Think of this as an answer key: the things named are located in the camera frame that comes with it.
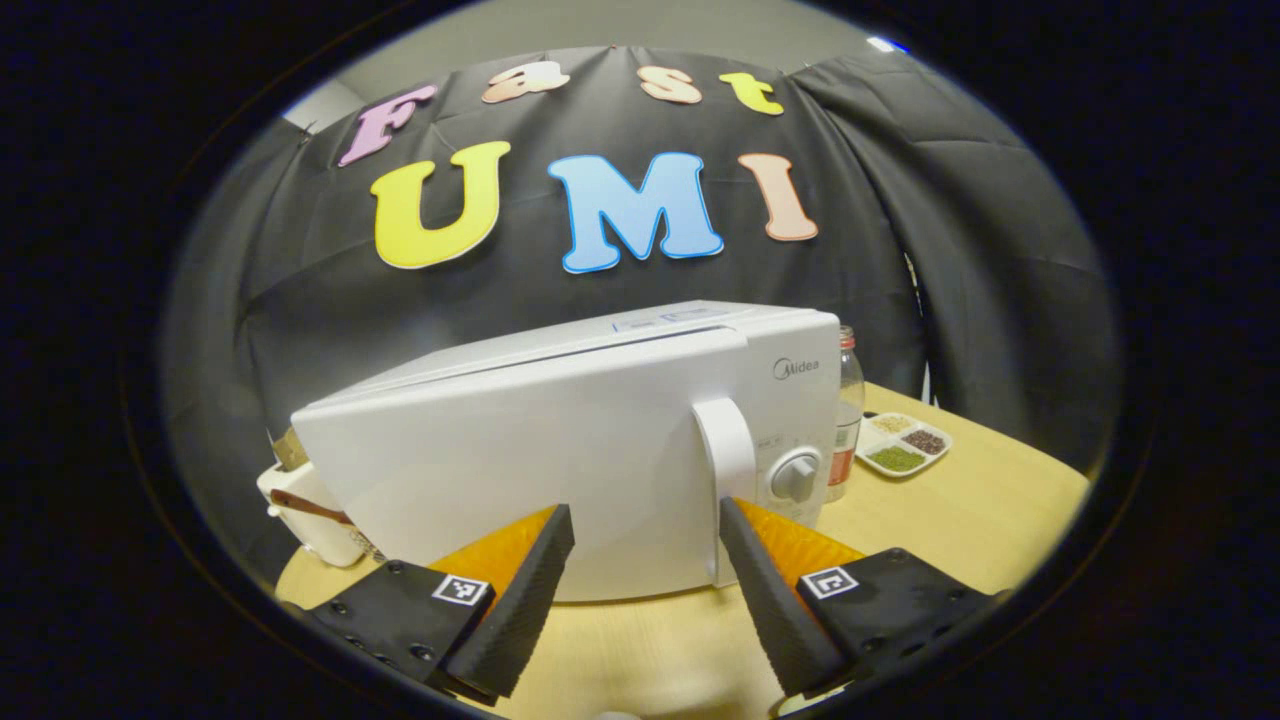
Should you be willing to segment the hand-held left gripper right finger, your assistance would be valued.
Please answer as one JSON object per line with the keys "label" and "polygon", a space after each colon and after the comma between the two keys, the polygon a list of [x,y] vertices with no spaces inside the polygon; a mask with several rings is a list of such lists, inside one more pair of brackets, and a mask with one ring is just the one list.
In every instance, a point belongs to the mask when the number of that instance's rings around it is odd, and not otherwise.
{"label": "hand-held left gripper right finger", "polygon": [[788,696],[899,675],[1000,601],[904,548],[863,553],[745,498],[723,498],[718,525]]}

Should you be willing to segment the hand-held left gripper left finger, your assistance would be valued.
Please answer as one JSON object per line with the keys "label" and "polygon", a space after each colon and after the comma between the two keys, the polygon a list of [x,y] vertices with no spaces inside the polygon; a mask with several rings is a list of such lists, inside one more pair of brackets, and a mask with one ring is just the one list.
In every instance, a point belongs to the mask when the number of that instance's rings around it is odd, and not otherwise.
{"label": "hand-held left gripper left finger", "polygon": [[428,566],[389,559],[305,616],[390,670],[452,696],[512,696],[575,546],[556,503]]}

